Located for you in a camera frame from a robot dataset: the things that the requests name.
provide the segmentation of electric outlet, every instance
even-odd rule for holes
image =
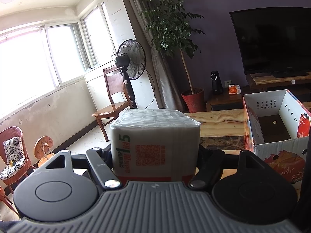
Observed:
[[[229,85],[231,85],[232,83],[231,83],[231,80],[226,80],[225,81],[225,87],[226,88],[228,88],[229,87]]]

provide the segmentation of wrapped paper towel pack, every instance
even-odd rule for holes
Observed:
[[[200,123],[177,110],[129,109],[111,125],[114,173],[127,180],[188,183],[196,170]]]

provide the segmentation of wooden tv cabinet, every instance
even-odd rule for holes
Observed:
[[[241,94],[229,95],[228,88],[223,94],[213,95],[212,92],[206,103],[207,111],[229,110],[243,108],[243,95],[262,92],[288,89],[301,102],[311,101],[311,72],[309,75],[298,77],[275,78],[270,74],[248,74],[246,79],[249,86],[241,87]]]
[[[266,91],[265,89],[268,88],[311,83],[311,72],[308,72],[308,74],[309,75],[297,77],[275,78],[271,74],[260,73],[247,74],[245,77],[250,89]]]

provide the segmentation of metal screw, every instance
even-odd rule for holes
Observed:
[[[205,182],[203,180],[193,180],[190,182],[190,186],[193,188],[202,188],[205,186]]]
[[[106,187],[115,188],[121,185],[121,182],[118,180],[107,180],[105,182]]]

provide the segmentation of qr code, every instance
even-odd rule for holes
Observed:
[[[136,145],[137,166],[159,166],[165,164],[165,146]]]

